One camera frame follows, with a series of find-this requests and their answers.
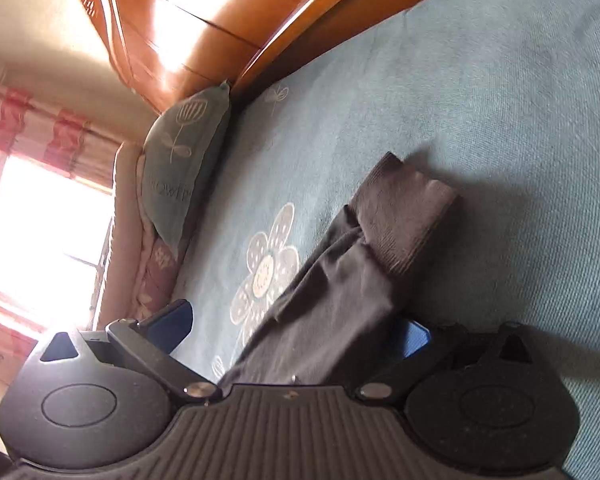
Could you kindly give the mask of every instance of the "bed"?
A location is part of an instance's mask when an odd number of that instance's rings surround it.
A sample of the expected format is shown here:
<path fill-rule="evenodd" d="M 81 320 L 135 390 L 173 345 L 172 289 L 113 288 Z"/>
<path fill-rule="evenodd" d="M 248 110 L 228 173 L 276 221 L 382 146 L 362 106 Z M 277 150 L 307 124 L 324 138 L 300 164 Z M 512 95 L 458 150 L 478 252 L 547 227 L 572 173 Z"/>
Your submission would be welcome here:
<path fill-rule="evenodd" d="M 290 48 L 238 99 L 291 72 Z M 465 199 L 413 316 L 534 326 L 580 408 L 566 469 L 600 480 L 600 0 L 424 0 L 234 114 L 173 292 L 195 321 L 172 355 L 220 378 L 387 151 Z"/>

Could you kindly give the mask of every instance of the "blue panel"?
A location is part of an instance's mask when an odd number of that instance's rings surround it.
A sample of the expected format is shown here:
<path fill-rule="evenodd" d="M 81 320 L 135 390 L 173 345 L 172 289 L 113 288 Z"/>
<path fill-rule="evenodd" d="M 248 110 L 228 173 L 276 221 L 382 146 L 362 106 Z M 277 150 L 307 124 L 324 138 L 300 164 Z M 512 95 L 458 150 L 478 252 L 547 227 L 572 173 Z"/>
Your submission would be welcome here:
<path fill-rule="evenodd" d="M 431 334 L 419 323 L 402 319 L 395 326 L 391 339 L 393 348 L 403 357 L 409 357 L 431 340 Z"/>
<path fill-rule="evenodd" d="M 172 312 L 156 319 L 147 329 L 146 338 L 157 348 L 170 354 L 186 338 L 193 327 L 193 306 L 182 301 Z"/>

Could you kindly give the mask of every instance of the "curtain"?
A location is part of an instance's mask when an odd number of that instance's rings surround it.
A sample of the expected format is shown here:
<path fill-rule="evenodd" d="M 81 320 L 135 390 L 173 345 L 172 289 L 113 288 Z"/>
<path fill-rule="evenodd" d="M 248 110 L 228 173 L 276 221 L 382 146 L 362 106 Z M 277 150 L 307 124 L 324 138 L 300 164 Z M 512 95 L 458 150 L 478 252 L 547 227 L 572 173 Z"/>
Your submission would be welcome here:
<path fill-rule="evenodd" d="M 0 85 L 0 150 L 110 189 L 122 138 L 80 115 Z"/>

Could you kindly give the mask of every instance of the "white flower print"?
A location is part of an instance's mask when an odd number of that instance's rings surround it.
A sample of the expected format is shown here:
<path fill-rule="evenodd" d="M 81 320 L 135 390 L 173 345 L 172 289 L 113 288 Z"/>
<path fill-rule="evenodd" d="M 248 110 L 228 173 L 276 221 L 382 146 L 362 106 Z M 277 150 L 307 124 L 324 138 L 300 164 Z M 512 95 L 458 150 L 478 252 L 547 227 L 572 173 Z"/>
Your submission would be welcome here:
<path fill-rule="evenodd" d="M 271 116 L 273 116 L 273 112 L 275 111 L 275 103 L 284 101 L 286 99 L 286 96 L 288 95 L 288 86 L 281 87 L 280 85 L 278 85 L 277 89 L 271 87 L 267 90 L 266 94 L 264 95 L 264 102 L 273 103 L 273 107 L 271 108 Z"/>
<path fill-rule="evenodd" d="M 155 250 L 153 259 L 155 260 L 155 263 L 158 265 L 160 270 L 164 270 L 166 267 L 169 267 L 173 262 L 171 255 L 167 253 L 167 251 L 163 250 L 161 247 L 158 247 Z"/>
<path fill-rule="evenodd" d="M 222 363 L 222 359 L 220 359 L 219 355 L 216 355 L 213 358 L 213 362 L 211 362 L 211 371 L 213 372 L 216 380 L 222 379 L 222 376 L 226 372 L 224 369 L 224 364 Z"/>
<path fill-rule="evenodd" d="M 189 158 L 191 156 L 192 150 L 190 146 L 177 144 L 177 138 L 182 133 L 182 128 L 184 126 L 197 123 L 202 118 L 205 114 L 206 105 L 206 99 L 198 99 L 196 97 L 189 98 L 180 104 L 180 108 L 176 115 L 176 123 L 179 124 L 179 130 L 177 131 L 175 138 L 171 139 L 168 132 L 164 132 L 161 137 L 162 143 L 167 148 L 171 149 L 171 155 L 169 156 L 170 164 L 173 163 L 173 153 L 183 158 Z"/>
<path fill-rule="evenodd" d="M 232 323 L 242 323 L 241 339 L 244 345 L 273 302 L 291 283 L 300 266 L 297 249 L 285 246 L 294 213 L 293 204 L 287 203 L 275 217 L 269 236 L 260 231 L 249 242 L 249 275 L 233 297 L 229 311 Z"/>

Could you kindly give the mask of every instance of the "round black pad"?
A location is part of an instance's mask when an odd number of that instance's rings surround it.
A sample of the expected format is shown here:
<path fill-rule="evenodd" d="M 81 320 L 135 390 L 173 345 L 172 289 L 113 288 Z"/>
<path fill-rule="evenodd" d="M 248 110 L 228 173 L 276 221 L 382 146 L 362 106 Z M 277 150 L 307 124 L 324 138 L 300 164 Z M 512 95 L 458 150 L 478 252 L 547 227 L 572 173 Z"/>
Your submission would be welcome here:
<path fill-rule="evenodd" d="M 15 458 L 58 469 L 124 460 L 171 420 L 153 379 L 99 362 L 77 332 L 40 342 L 0 404 L 0 436 Z"/>
<path fill-rule="evenodd" d="M 405 414 L 441 459 L 484 474 L 549 467 L 564 458 L 579 425 L 551 371 L 502 360 L 432 376 L 411 393 Z"/>

